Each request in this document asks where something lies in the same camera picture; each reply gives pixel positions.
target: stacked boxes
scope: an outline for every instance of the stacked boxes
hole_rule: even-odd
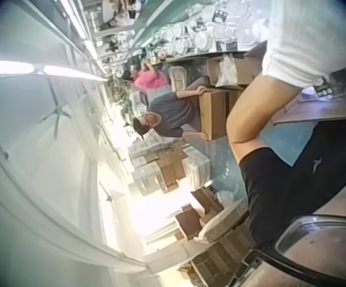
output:
[[[162,172],[156,162],[145,164],[132,172],[135,184],[144,196],[166,188]]]
[[[133,152],[130,160],[135,168],[132,177],[143,195],[175,190],[177,182],[185,178],[192,190],[210,180],[209,158],[185,141],[153,136],[149,141],[133,144],[129,152]]]
[[[191,189],[197,190],[210,181],[210,159],[192,146],[183,149],[183,151],[188,156],[183,160],[185,174]]]
[[[133,143],[128,148],[129,158],[133,159],[142,157],[143,155],[149,154],[151,152],[160,151],[177,140],[178,139],[174,138],[163,138],[155,133],[152,136],[147,137],[143,141]]]
[[[249,220],[237,226],[207,251],[192,260],[192,266],[207,287],[226,286],[254,246]]]

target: ceiling fan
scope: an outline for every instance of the ceiling fan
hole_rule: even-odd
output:
[[[54,88],[53,88],[52,82],[50,81],[50,79],[48,77],[47,77],[47,81],[48,81],[48,84],[49,84],[49,87],[50,87],[50,91],[51,91],[51,95],[52,95],[52,99],[53,99],[53,102],[54,102],[54,105],[56,106],[56,108],[50,114],[48,114],[47,116],[42,118],[39,123],[42,123],[43,121],[45,121],[46,119],[48,119],[52,115],[56,115],[56,124],[54,126],[53,137],[54,137],[54,139],[57,139],[57,135],[58,135],[58,132],[59,132],[60,117],[63,115],[65,117],[67,117],[67,118],[72,118],[72,116],[69,113],[65,112],[63,110],[63,107],[59,105],[59,101],[58,101],[58,99],[56,97],[56,93],[54,92]]]

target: man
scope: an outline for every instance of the man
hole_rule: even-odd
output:
[[[141,136],[154,129],[167,138],[201,137],[207,140],[205,133],[184,132],[181,126],[191,123],[198,109],[190,97],[201,96],[207,91],[208,83],[208,78],[202,77],[185,91],[173,91],[155,98],[144,115],[133,119],[133,128]]]
[[[251,233],[261,248],[274,244],[299,216],[346,216],[346,121],[319,123],[293,167],[258,140],[234,152],[248,193]],[[282,255],[346,279],[346,230],[309,232]],[[244,281],[241,286],[313,286],[266,262]]]
[[[155,69],[148,59],[141,61],[141,71],[124,71],[122,79],[133,81],[133,84],[142,89],[155,89],[169,85],[169,80],[161,71]]]
[[[346,68],[346,8],[336,0],[273,0],[262,68],[229,115],[235,148],[256,138],[302,88]]]

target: ceiling light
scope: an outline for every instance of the ceiling light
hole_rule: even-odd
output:
[[[30,74],[34,70],[34,66],[28,63],[0,61],[0,75]]]
[[[76,31],[77,31],[78,35],[80,36],[80,38],[86,39],[84,29],[81,27],[75,14],[73,13],[73,9],[72,9],[69,1],[68,0],[61,0],[61,4],[63,5],[66,13],[68,14],[69,18],[71,19],[71,22],[72,22],[73,26],[76,28]]]
[[[92,55],[92,57],[97,60],[98,59],[98,55],[97,55],[97,51],[95,46],[93,46],[92,42],[89,40],[85,40],[85,47],[87,47],[89,53]]]
[[[69,68],[57,67],[57,66],[45,66],[43,69],[44,73],[52,76],[70,77],[70,78],[81,78],[94,81],[108,81],[108,79],[100,78],[92,74],[83,73]]]

